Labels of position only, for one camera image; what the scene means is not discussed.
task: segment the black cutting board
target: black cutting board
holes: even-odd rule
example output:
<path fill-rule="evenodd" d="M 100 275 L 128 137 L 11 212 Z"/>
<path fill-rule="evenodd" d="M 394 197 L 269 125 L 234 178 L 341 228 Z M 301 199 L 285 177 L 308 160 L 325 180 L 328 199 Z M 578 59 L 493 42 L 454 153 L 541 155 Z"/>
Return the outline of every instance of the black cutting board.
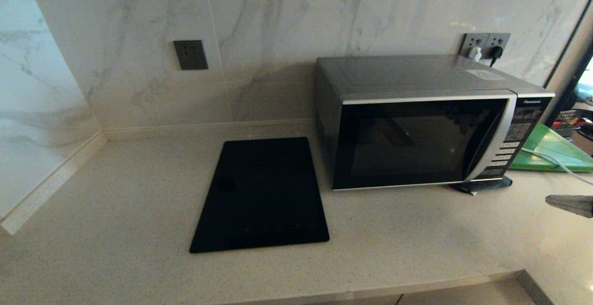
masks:
<path fill-rule="evenodd" d="M 328 240 L 306 137 L 225 142 L 191 253 Z"/>

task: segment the baseboard trim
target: baseboard trim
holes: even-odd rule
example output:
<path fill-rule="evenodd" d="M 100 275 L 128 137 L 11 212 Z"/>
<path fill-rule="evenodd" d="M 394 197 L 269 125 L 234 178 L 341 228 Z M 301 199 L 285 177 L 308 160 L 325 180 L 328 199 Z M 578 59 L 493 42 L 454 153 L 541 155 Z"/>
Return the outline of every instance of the baseboard trim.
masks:
<path fill-rule="evenodd" d="M 152 126 L 152 127 L 120 127 L 104 129 L 108 140 L 144 140 L 150 138 L 175 138 L 194 137 L 209 130 L 241 130 L 250 128 L 258 130 L 263 127 L 276 127 L 286 125 L 313 125 L 313 119 L 282 120 L 282 121 L 251 121 L 251 122 L 227 122 L 208 123 L 203 125 L 180 125 L 180 126 Z"/>
<path fill-rule="evenodd" d="M 94 134 L 13 208 L 0 222 L 0 226 L 10 235 L 17 233 L 24 223 L 106 143 L 107 137 L 102 130 Z"/>

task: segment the wall socket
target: wall socket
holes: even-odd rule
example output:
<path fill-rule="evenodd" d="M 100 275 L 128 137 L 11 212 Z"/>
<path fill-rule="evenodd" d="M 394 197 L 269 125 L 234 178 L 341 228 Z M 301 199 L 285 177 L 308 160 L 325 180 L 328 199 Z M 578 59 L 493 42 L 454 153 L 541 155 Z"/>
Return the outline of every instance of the wall socket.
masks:
<path fill-rule="evenodd" d="M 202 41 L 173 41 L 182 70 L 206 70 L 206 54 Z"/>
<path fill-rule="evenodd" d="M 466 34 L 459 49 L 459 55 L 468 56 L 470 49 L 473 47 L 480 47 L 482 59 L 491 59 L 491 52 L 493 47 L 501 47 L 503 50 L 511 37 L 510 33 L 473 33 Z"/>

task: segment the microwave window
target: microwave window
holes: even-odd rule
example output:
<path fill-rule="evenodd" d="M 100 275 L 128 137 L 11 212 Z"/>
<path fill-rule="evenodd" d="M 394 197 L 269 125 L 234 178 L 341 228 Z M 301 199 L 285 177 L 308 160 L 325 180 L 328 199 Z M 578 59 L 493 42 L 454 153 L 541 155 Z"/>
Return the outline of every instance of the microwave window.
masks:
<path fill-rule="evenodd" d="M 505 105 L 506 99 L 349 106 L 341 122 L 339 176 L 360 186 L 382 179 L 461 181 Z"/>

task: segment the quartz countertop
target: quartz countertop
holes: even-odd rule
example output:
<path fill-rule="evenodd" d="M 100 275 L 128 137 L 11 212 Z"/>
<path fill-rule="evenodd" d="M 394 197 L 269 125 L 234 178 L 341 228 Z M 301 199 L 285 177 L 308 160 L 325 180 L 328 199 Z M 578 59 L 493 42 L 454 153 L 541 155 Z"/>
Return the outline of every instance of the quartz countertop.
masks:
<path fill-rule="evenodd" d="M 296 304 L 523 269 L 555 304 L 591 303 L 593 221 L 544 201 L 590 185 L 516 171 L 511 187 L 475 197 L 437 185 L 331 191 L 311 126 L 112 133 L 150 139 L 108 142 L 16 235 L 0 235 L 0 303 Z M 224 141 L 289 136 L 309 136 L 330 241 L 189 254 Z"/>

